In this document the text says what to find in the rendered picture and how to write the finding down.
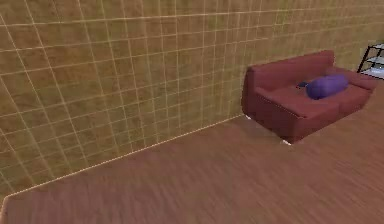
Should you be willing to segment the dark red sofa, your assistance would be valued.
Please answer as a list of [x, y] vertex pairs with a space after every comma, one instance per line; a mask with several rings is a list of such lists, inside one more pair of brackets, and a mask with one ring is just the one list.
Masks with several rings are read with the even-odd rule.
[[[342, 75], [346, 89], [315, 100], [299, 86], [317, 78]], [[250, 119], [293, 144], [362, 109], [377, 80], [334, 65], [334, 52], [325, 50], [247, 68], [242, 111]]]

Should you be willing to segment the black frame glass shelf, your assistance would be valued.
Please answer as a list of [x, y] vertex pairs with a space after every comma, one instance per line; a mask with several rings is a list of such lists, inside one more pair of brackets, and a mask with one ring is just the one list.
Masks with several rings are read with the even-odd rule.
[[366, 48], [357, 72], [384, 80], [384, 43], [369, 45]]

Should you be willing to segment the purple cushion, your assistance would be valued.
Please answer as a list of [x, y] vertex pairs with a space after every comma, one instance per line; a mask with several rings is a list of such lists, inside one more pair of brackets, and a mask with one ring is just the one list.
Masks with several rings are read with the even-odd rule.
[[307, 95], [314, 100], [333, 96], [348, 87], [348, 80], [342, 74], [317, 78], [306, 85]]

